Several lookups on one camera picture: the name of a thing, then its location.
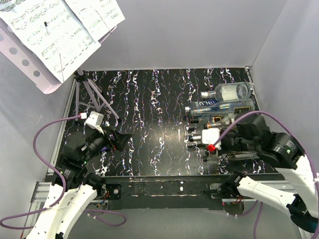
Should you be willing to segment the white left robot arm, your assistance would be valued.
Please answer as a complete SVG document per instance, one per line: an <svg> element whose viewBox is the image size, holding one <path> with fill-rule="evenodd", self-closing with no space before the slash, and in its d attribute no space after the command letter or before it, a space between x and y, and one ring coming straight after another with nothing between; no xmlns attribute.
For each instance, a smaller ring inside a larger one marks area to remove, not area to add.
<svg viewBox="0 0 319 239"><path fill-rule="evenodd" d="M123 151L130 133L119 133L113 127L96 127L88 134L77 131L70 134L59 156L49 193L29 239L66 239L87 206L94 199L118 200L120 184L106 182L94 173L88 173L86 164L103 148Z"/></svg>

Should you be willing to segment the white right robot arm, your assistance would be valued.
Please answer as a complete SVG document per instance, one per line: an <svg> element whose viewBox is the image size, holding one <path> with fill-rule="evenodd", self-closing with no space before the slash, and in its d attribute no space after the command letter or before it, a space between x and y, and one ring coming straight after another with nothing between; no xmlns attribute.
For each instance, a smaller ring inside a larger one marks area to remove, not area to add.
<svg viewBox="0 0 319 239"><path fill-rule="evenodd" d="M217 188L217 194L231 198L244 197L258 200L285 214L301 230L319 237L319 177L313 161L293 134L272 132L263 111L238 115L222 133L218 141L226 138L233 127L241 149L253 150L259 159L275 172L265 175L234 172Z"/></svg>

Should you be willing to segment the clear bottle black cork cap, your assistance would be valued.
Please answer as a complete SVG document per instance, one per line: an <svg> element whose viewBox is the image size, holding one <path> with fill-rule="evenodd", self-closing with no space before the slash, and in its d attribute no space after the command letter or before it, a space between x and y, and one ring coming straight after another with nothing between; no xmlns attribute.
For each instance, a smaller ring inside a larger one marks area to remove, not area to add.
<svg viewBox="0 0 319 239"><path fill-rule="evenodd" d="M212 122L212 123L205 123L203 125L204 129L210 129L210 128L226 128L232 123L234 123L235 118L237 115L232 114L232 115L227 115L225 116L222 120L219 120L217 122Z"/></svg>

